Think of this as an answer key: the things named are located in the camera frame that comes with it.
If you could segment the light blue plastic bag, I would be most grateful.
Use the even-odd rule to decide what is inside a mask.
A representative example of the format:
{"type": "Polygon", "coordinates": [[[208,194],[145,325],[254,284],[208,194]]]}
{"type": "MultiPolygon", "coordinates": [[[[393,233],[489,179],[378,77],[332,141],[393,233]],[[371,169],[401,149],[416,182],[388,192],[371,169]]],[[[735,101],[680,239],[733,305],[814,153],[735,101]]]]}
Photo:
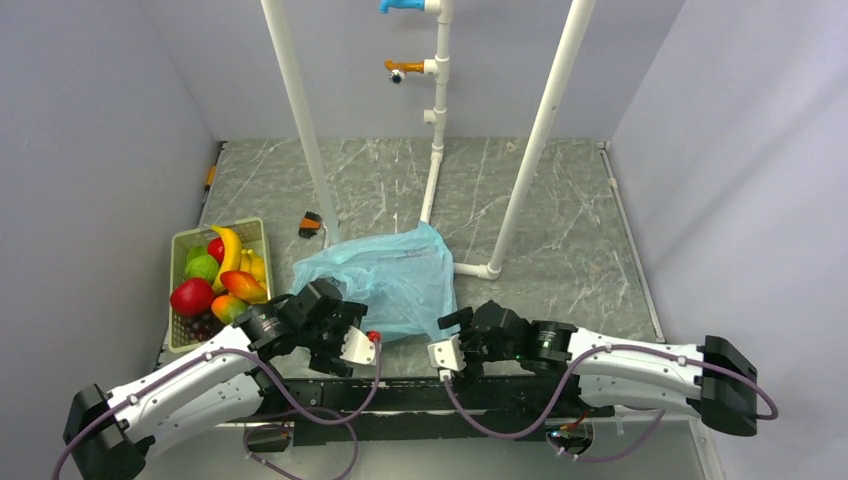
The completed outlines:
{"type": "Polygon", "coordinates": [[[443,340],[456,332],[438,320],[457,310],[453,256],[427,223],[410,231],[348,240],[292,266],[293,293],[325,279],[346,301],[368,307],[361,328],[386,342],[425,335],[443,340]]]}

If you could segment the red fake apple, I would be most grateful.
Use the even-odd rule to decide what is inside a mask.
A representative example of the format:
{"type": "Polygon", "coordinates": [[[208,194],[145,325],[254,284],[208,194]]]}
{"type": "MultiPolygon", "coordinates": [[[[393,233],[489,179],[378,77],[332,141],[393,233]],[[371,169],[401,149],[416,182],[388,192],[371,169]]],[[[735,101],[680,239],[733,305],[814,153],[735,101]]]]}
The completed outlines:
{"type": "Polygon", "coordinates": [[[208,310],[215,299],[212,286],[194,277],[180,284],[170,296],[172,310],[183,317],[192,317],[208,310]]]}

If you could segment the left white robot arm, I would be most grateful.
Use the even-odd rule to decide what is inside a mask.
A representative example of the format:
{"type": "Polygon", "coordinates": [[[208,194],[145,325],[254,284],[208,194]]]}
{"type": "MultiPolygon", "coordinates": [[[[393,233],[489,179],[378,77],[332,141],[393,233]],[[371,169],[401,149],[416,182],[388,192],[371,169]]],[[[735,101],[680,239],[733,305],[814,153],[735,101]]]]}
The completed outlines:
{"type": "Polygon", "coordinates": [[[280,418],[285,407],[322,425],[350,423],[373,392],[352,413],[334,414],[308,405],[270,362],[305,348],[311,369],[322,373],[348,377],[355,365],[380,366],[381,335],[361,327],[367,310],[316,280],[249,306],[202,346],[141,379],[80,390],[52,478],[72,460],[85,479],[133,479],[175,444],[230,420],[280,418]]]}

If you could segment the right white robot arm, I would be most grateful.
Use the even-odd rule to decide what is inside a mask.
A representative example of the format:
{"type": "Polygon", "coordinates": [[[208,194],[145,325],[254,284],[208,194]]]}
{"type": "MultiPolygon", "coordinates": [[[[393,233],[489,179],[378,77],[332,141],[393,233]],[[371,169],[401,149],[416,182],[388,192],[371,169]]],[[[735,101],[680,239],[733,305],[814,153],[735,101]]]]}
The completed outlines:
{"type": "Polygon", "coordinates": [[[458,394],[480,380],[487,363],[516,361],[555,379],[536,419],[513,433],[537,430],[555,410],[564,415],[607,407],[666,410],[698,418],[727,435],[752,437],[777,408],[757,383],[756,367],[728,340],[656,344],[603,335],[572,324],[527,320],[488,301],[439,319],[450,336],[428,345],[429,361],[457,412],[458,394]]]}

